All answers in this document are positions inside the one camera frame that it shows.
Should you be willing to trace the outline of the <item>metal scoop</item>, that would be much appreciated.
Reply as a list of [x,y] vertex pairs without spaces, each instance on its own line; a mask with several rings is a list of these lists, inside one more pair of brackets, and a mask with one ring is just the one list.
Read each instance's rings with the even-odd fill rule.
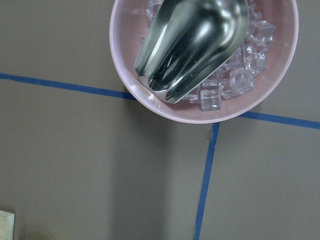
[[236,52],[249,20],[245,0],[165,0],[134,69],[158,99],[175,104]]

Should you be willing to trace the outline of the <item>clear ice cubes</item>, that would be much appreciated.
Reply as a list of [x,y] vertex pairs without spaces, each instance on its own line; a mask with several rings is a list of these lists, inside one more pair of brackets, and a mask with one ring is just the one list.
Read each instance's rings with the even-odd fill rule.
[[[148,31],[164,1],[148,1]],[[267,67],[266,55],[276,26],[263,19],[262,13],[257,10],[256,1],[246,1],[249,24],[243,43],[222,66],[179,102],[199,104],[203,111],[219,110],[222,100],[237,97],[254,88],[255,77]]]

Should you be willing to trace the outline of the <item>pink bowl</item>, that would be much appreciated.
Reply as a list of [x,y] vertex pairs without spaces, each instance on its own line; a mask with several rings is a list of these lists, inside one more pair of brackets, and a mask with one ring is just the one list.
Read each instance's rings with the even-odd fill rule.
[[117,0],[110,17],[109,41],[117,73],[129,92],[147,109],[182,123],[210,124],[240,116],[263,101],[284,77],[295,53],[299,17],[294,0],[258,0],[257,10],[276,26],[266,70],[255,77],[254,88],[238,97],[223,100],[220,110],[201,111],[188,102],[165,103],[139,81],[134,63],[141,49],[140,37],[147,32],[145,0]]

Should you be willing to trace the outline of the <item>wooden cutting board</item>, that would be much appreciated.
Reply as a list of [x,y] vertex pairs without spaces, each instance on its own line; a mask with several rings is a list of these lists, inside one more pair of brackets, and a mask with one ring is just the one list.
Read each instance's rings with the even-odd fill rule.
[[0,240],[13,240],[15,214],[0,211]]

